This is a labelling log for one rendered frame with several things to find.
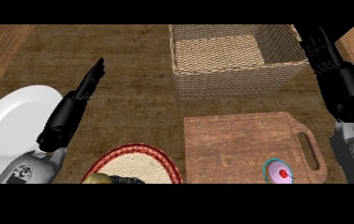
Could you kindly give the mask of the black object on placemat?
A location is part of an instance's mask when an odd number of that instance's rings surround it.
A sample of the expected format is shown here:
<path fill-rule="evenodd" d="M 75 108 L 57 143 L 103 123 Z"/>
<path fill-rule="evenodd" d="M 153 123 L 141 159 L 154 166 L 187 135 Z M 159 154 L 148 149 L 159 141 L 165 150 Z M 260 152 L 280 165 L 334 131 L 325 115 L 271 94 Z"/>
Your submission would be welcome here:
<path fill-rule="evenodd" d="M 113 184 L 144 184 L 144 182 L 135 177 L 119 177 L 117 175 L 108 176 Z"/>

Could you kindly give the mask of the yellow-green fruit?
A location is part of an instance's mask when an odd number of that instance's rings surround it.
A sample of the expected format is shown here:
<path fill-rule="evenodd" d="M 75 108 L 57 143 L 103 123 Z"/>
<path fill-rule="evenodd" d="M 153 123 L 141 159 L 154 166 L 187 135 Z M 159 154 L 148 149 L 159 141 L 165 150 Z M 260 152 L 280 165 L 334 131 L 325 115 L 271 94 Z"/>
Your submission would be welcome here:
<path fill-rule="evenodd" d="M 103 173 L 92 173 L 82 181 L 83 184 L 111 184 L 110 177 Z"/>

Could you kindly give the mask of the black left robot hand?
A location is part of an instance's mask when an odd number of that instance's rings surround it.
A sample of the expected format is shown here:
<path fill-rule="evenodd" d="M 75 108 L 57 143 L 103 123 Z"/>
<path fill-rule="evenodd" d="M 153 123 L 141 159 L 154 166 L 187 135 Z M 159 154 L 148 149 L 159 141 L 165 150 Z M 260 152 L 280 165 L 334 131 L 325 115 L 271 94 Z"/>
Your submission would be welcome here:
<path fill-rule="evenodd" d="M 94 94 L 103 74 L 104 65 L 100 58 L 88 70 L 76 90 L 64 95 L 54 107 L 44 129 L 35 140 L 41 151 L 51 153 L 58 148 L 67 146 L 78 130 L 86 102 Z"/>

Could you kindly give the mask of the woven wicker basket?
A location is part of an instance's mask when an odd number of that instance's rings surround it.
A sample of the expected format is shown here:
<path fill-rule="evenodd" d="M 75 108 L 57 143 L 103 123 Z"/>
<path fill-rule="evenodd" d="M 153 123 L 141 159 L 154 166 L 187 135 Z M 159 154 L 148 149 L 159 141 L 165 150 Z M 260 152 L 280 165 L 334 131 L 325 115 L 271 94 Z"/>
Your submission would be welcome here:
<path fill-rule="evenodd" d="M 172 24 L 167 38 L 181 100 L 269 94 L 308 66 L 291 24 Z"/>

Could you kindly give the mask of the white round plate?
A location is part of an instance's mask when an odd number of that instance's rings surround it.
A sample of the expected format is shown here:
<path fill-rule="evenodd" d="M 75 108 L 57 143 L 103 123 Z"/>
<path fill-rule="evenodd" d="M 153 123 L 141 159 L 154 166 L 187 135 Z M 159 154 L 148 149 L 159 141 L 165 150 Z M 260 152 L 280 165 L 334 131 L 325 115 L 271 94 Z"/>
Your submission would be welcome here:
<path fill-rule="evenodd" d="M 47 85 L 29 85 L 0 98 L 0 173 L 26 152 L 38 151 L 36 137 L 60 93 Z"/>

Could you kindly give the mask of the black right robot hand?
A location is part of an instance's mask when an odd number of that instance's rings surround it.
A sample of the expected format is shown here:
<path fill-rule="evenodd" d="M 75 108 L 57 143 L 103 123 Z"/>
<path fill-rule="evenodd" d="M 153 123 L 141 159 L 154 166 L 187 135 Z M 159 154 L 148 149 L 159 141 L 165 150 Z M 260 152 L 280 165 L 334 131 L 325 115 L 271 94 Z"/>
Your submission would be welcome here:
<path fill-rule="evenodd" d="M 334 42 L 352 26 L 352 23 L 294 24 L 325 109 L 344 123 L 354 123 L 354 64 L 343 61 Z"/>

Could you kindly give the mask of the pink frosted cupcake with cherry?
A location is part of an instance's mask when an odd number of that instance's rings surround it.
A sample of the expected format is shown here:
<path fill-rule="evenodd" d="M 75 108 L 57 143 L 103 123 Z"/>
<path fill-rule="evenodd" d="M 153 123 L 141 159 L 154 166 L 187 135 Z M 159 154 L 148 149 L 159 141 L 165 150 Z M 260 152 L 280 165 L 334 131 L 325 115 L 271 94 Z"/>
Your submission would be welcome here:
<path fill-rule="evenodd" d="M 265 161 L 262 176 L 268 184 L 291 184 L 294 180 L 290 166 L 278 158 L 269 158 Z"/>

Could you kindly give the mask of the oval beige placemat red rim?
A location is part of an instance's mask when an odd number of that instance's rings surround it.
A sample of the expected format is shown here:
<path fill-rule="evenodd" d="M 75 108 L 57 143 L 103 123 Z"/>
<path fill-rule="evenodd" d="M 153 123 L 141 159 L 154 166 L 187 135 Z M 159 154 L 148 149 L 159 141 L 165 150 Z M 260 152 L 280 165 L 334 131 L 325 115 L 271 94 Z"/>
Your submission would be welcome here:
<path fill-rule="evenodd" d="M 135 177 L 145 184 L 182 183 L 182 175 L 166 153 L 144 143 L 129 143 L 110 150 L 88 169 L 80 183 L 92 173 Z"/>

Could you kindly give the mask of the brown wooden cutting board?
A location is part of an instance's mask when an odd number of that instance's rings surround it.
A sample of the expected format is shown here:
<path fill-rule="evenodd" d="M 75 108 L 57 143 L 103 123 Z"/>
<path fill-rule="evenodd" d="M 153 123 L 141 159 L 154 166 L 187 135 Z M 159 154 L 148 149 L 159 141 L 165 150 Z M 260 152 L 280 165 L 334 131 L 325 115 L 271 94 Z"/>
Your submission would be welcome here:
<path fill-rule="evenodd" d="M 325 179 L 314 134 L 287 112 L 187 117 L 184 139 L 190 184 L 262 184 L 271 159 L 287 164 L 297 183 Z"/>

